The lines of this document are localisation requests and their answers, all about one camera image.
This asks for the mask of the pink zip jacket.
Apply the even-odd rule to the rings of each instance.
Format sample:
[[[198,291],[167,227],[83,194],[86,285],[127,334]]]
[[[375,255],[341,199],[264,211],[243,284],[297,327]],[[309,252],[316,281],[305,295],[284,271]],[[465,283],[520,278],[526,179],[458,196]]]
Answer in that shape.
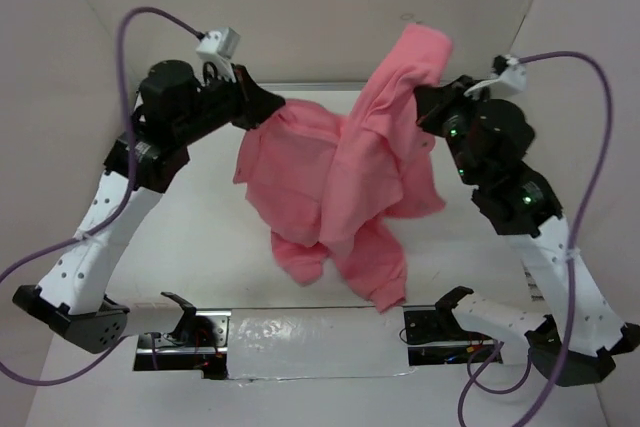
[[[435,139],[417,124],[418,86],[435,86],[453,44],[407,26],[346,115],[292,99],[243,138],[234,180],[269,226],[273,257],[309,285],[332,261],[379,311],[406,297],[408,264],[386,220],[440,212]]]

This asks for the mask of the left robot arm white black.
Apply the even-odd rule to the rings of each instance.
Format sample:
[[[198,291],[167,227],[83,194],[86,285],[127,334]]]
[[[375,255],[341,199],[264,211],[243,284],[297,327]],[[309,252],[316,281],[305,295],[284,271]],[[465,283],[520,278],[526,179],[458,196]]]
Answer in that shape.
[[[129,118],[133,132],[109,151],[70,246],[37,284],[20,286],[13,296],[16,306],[89,353],[127,335],[162,333],[176,346],[196,337],[197,309],[184,298],[164,291],[126,306],[109,299],[106,289],[138,227],[189,163],[189,146],[227,124],[253,130],[285,104],[241,65],[232,66],[229,80],[210,62],[202,72],[198,80],[180,60],[150,68]]]

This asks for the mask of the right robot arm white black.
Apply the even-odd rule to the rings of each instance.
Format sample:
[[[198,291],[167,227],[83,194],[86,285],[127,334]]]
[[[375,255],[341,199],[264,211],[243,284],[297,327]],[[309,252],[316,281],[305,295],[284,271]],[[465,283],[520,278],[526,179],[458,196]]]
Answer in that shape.
[[[523,346],[545,378],[565,350],[556,385],[599,383],[614,370],[614,356],[638,346],[638,328],[611,309],[570,244],[553,189],[524,162],[535,132],[522,110],[486,87],[472,94],[475,85],[462,76],[444,87],[415,88],[417,124],[446,141],[461,181],[473,188],[472,202],[518,255],[549,312],[518,311],[457,287],[436,304],[438,331],[448,339],[470,331]]]

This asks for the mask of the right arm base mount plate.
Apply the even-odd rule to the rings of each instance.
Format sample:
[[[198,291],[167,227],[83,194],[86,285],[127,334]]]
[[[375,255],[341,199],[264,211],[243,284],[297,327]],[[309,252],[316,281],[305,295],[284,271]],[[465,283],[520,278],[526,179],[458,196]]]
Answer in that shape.
[[[477,332],[462,329],[456,321],[435,307],[403,310],[404,326],[398,336],[406,346],[411,367],[462,365],[472,359],[483,362],[494,348],[494,341]]]

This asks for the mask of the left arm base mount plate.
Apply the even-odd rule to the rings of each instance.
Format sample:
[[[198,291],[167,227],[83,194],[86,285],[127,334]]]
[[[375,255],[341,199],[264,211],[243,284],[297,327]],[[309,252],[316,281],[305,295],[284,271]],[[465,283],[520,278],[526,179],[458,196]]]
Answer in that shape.
[[[135,372],[197,372],[204,379],[228,378],[230,316],[197,314],[180,333],[149,333],[138,337]]]

